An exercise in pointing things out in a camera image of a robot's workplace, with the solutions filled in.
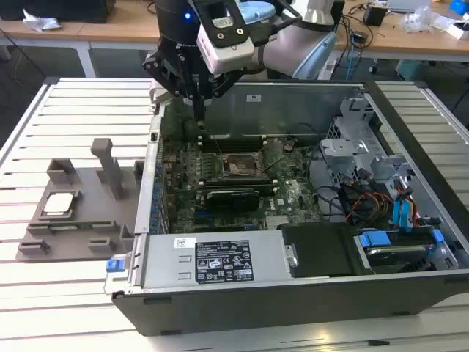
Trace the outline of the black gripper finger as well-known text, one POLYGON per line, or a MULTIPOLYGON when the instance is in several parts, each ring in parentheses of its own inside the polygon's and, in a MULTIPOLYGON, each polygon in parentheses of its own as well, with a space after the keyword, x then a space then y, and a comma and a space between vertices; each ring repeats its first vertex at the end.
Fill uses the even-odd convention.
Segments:
POLYGON ((161 54, 151 54, 142 66, 171 95, 192 105, 194 119, 200 120, 200 97, 185 54, 176 55, 175 66, 161 54))
POLYGON ((242 70, 233 70, 219 76, 205 70, 199 75, 199 119, 205 118, 205 102, 219 98, 243 76, 242 70))

